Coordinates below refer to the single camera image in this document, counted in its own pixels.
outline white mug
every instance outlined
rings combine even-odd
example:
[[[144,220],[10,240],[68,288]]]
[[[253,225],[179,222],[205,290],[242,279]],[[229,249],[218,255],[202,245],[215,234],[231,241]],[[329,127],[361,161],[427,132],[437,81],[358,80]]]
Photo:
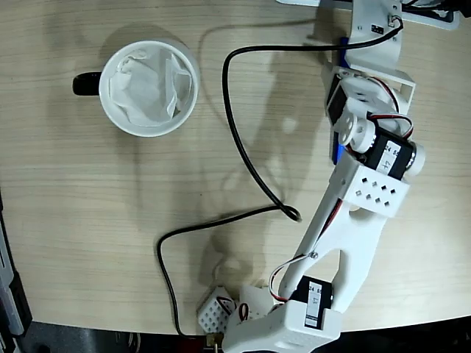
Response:
[[[138,126],[131,124],[126,113],[111,101],[109,81],[115,74],[118,64],[127,55],[149,46],[159,46],[161,49],[169,50],[185,65],[192,78],[190,98],[184,108],[170,121],[158,126]],[[199,68],[190,49],[180,42],[170,39],[142,40],[118,50],[108,60],[102,72],[87,72],[76,76],[72,84],[72,90],[78,96],[99,96],[106,115],[121,130],[141,137],[161,136],[181,126],[193,111],[199,91]]]

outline black mug handle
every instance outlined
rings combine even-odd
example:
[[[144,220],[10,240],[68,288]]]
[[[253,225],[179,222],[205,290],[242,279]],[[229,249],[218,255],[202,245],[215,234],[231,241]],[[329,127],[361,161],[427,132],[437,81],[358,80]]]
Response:
[[[101,72],[85,72],[74,77],[72,90],[78,96],[98,96]]]

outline wood grain surface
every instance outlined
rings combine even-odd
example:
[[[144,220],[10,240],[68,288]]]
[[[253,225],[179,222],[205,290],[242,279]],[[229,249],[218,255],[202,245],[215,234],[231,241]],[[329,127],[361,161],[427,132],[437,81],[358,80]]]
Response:
[[[155,259],[164,233],[260,207],[222,104],[221,69],[239,46],[332,43],[350,14],[275,0],[5,0],[0,2],[0,187],[15,264],[36,321],[174,332]],[[108,120],[74,76],[99,71],[137,40],[175,38],[202,73],[191,117],[161,138]],[[208,288],[263,284],[290,258],[333,166],[320,79],[324,55],[247,54],[231,65],[235,119],[265,180],[304,221],[260,215],[164,245],[183,330],[198,332]],[[397,218],[380,239],[345,330],[471,315],[471,26],[406,23],[400,69],[418,84],[410,111],[427,149]],[[338,254],[311,274],[331,279]]]

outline dark floor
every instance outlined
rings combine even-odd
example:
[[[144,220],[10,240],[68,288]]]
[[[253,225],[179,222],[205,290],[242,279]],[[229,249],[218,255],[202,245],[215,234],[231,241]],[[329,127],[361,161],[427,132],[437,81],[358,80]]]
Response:
[[[32,323],[21,339],[23,353],[136,353],[138,336],[126,332]],[[140,335],[139,353],[200,353],[204,339],[175,335]],[[471,318],[412,327],[348,332],[316,353],[471,353]]]

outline tissue paper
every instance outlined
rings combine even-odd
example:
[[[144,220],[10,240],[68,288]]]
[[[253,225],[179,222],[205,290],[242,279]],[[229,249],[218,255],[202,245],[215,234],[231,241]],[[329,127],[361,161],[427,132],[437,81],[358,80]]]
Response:
[[[138,50],[110,78],[110,97],[131,124],[151,127],[170,121],[188,102],[191,75],[173,53]]]

